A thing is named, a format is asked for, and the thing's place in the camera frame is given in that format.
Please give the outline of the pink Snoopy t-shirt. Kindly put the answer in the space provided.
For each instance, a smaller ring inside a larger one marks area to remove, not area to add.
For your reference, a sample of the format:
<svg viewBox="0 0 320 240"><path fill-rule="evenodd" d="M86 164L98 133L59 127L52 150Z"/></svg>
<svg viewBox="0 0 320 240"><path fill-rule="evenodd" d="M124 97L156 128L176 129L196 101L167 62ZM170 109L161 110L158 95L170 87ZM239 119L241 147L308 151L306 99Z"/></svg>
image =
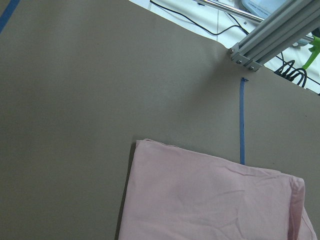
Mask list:
<svg viewBox="0 0 320 240"><path fill-rule="evenodd" d="M136 143L119 239L315 240L305 182L150 139Z"/></svg>

